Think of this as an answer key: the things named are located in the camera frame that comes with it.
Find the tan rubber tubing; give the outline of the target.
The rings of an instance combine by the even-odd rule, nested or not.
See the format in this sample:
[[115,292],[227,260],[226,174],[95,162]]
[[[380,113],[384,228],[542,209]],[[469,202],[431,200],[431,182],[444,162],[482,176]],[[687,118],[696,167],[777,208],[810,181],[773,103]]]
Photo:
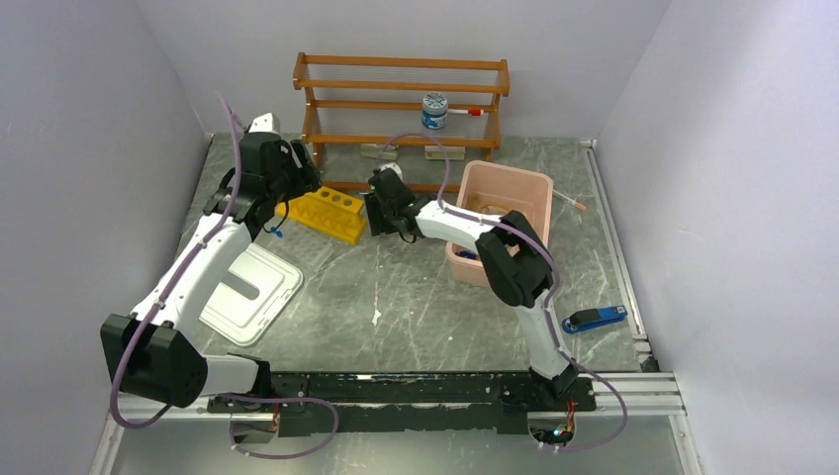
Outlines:
[[485,215],[491,216],[503,216],[507,214],[510,210],[503,206],[498,206],[495,204],[479,204],[475,211]]

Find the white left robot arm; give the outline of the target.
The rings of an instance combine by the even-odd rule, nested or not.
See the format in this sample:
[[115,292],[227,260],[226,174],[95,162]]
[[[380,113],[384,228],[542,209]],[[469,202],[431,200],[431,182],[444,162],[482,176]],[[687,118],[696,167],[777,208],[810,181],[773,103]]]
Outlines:
[[267,362],[204,355],[191,335],[212,294],[276,206],[318,190],[322,182],[304,143],[274,133],[245,133],[234,159],[158,285],[127,315],[112,314],[100,328],[114,397],[127,393],[185,408],[202,396],[233,393],[252,412],[272,402]]

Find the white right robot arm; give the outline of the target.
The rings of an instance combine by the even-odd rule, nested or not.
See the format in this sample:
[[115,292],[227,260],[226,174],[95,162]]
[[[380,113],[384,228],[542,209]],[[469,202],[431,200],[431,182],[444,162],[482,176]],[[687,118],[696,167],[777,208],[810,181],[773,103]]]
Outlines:
[[491,290],[518,318],[536,402],[547,410],[567,402],[579,370],[565,351],[554,309],[556,262],[528,219],[518,211],[486,215],[418,195],[392,169],[374,171],[368,184],[373,235],[397,233],[409,243],[439,239],[476,254]]

